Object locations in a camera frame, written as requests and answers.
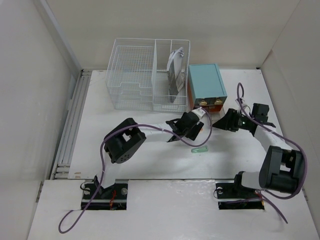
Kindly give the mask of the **green translucent capsule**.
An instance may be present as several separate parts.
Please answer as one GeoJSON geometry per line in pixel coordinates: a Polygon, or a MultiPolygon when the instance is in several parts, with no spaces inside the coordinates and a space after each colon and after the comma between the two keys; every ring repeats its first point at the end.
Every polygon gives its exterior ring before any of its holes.
{"type": "Polygon", "coordinates": [[[193,154],[198,154],[198,153],[206,153],[208,152],[208,146],[207,145],[203,145],[203,146],[200,146],[200,147],[195,147],[195,148],[192,148],[191,149],[191,152],[193,154]]]}

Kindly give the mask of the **grey setup guide booklet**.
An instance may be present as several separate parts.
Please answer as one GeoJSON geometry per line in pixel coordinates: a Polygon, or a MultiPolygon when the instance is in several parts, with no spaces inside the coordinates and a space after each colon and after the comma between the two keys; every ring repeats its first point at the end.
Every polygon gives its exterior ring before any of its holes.
{"type": "Polygon", "coordinates": [[[168,78],[168,100],[173,103],[184,86],[184,77],[182,75],[183,57],[176,55],[167,69],[168,78]]]}

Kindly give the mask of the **teal orange drawer box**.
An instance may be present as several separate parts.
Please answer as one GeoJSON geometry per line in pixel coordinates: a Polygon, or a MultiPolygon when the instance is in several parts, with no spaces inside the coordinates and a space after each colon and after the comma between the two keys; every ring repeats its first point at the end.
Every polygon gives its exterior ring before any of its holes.
{"type": "Polygon", "coordinates": [[[202,107],[211,114],[220,113],[228,95],[218,64],[190,64],[187,93],[192,110],[202,107]]]}

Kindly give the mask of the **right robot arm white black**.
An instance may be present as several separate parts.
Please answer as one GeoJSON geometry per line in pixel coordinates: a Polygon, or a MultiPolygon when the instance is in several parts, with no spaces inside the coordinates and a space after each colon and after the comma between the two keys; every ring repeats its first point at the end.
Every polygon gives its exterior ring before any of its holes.
{"type": "Polygon", "coordinates": [[[250,189],[295,195],[306,178],[303,153],[277,136],[275,125],[268,122],[269,110],[268,105],[254,103],[251,115],[245,116],[230,108],[224,117],[212,124],[216,129],[230,132],[249,131],[266,152],[260,171],[240,171],[235,176],[231,190],[237,197],[243,197],[250,189]]]}

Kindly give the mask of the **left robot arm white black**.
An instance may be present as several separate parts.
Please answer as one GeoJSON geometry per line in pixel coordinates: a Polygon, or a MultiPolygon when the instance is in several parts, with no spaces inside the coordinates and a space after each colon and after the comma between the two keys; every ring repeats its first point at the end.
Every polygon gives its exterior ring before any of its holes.
{"type": "Polygon", "coordinates": [[[131,117],[125,119],[104,137],[100,145],[102,170],[94,177],[94,192],[100,198],[109,197],[120,164],[132,158],[143,143],[194,141],[204,126],[201,119],[205,114],[202,108],[198,108],[162,124],[139,124],[131,117]]]}

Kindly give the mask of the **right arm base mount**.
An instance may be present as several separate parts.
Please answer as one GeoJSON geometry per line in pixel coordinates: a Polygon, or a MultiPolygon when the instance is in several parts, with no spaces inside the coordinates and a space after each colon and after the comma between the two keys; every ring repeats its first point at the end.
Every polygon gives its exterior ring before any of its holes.
{"type": "Polygon", "coordinates": [[[219,210],[264,210],[261,195],[253,188],[242,186],[243,171],[233,180],[215,182],[213,196],[218,200],[219,210]]]}

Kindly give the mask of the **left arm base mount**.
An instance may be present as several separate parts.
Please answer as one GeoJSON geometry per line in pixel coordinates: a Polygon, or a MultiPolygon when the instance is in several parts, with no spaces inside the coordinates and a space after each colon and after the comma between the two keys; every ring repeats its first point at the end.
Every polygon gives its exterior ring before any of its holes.
{"type": "MultiPolygon", "coordinates": [[[[82,190],[80,207],[83,210],[90,202],[92,196],[99,185],[98,177],[93,180],[84,181],[80,185],[82,190]]],[[[127,209],[128,197],[128,180],[116,180],[115,183],[107,188],[100,187],[97,194],[94,196],[90,205],[87,207],[89,211],[118,211],[127,209]]]]}

